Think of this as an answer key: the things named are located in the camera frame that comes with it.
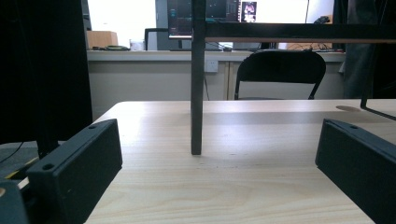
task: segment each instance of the wooden table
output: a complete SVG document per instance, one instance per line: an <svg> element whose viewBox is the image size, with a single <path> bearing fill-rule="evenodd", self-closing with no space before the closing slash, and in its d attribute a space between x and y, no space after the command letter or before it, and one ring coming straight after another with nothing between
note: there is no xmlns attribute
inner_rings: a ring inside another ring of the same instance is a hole
<svg viewBox="0 0 396 224"><path fill-rule="evenodd" d="M315 165L324 118L396 144L395 122L360 102L204 102L201 156L190 102L119 103L97 121L118 119L123 168L87 223L373 223Z"/></svg>

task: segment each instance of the monitor screen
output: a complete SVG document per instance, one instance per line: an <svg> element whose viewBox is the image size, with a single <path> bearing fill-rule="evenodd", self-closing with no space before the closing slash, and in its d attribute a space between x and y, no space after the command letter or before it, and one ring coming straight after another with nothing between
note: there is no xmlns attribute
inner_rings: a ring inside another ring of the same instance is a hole
<svg viewBox="0 0 396 224"><path fill-rule="evenodd" d="M305 23L308 0L239 1L238 21Z"/></svg>
<svg viewBox="0 0 396 224"><path fill-rule="evenodd" d="M238 21L240 0L206 0L206 21ZM168 0L169 38L191 39L191 0Z"/></svg>

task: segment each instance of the black office chair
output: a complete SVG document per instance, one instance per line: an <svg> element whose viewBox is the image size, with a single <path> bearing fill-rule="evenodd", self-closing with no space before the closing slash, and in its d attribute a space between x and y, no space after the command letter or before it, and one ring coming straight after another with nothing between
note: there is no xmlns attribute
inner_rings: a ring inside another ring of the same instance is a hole
<svg viewBox="0 0 396 224"><path fill-rule="evenodd" d="M145 50L149 49L149 33L157 34L157 50L182 49L181 40L169 39L168 28L146 28Z"/></svg>
<svg viewBox="0 0 396 224"><path fill-rule="evenodd" d="M315 52L305 50L265 49L249 55L238 68L235 100L271 100L274 98L239 97L241 81L315 84L308 99L315 93L326 72L326 63Z"/></svg>

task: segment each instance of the black metal frame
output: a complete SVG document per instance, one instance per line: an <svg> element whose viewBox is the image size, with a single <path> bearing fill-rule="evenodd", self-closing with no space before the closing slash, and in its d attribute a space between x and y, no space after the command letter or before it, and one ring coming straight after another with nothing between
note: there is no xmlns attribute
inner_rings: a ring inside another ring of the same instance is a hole
<svg viewBox="0 0 396 224"><path fill-rule="evenodd" d="M205 41L396 43L396 27L358 24L207 23L206 2L192 0L191 154L201 155ZM387 3L381 7L386 12ZM374 112L365 106L363 109Z"/></svg>
<svg viewBox="0 0 396 224"><path fill-rule="evenodd" d="M372 60L371 60L369 76L367 77L367 81L366 81L366 87L364 88L364 92L363 92L363 94L361 96L361 109L369 111L369 112L374 113L374 114L377 114L379 116L385 117L387 119L396 120L396 117L394 117L392 115L380 112L378 110L372 109L372 108L367 106L368 99L371 97L371 94L373 92L372 83L373 83L374 74L375 74L375 64L377 62L380 49L381 49L381 46L375 45L373 57L372 57Z"/></svg>

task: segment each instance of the mounting hole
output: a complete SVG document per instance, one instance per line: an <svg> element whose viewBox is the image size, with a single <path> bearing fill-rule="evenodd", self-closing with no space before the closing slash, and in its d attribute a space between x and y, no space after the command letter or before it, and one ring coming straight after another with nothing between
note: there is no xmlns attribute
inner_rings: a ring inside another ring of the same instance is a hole
<svg viewBox="0 0 396 224"><path fill-rule="evenodd" d="M6 194L6 189L0 188L0 198Z"/></svg>
<svg viewBox="0 0 396 224"><path fill-rule="evenodd" d="M47 165L44 165L43 166L43 170L50 170L50 169L52 169L54 167L54 165L52 165L52 164L47 164Z"/></svg>

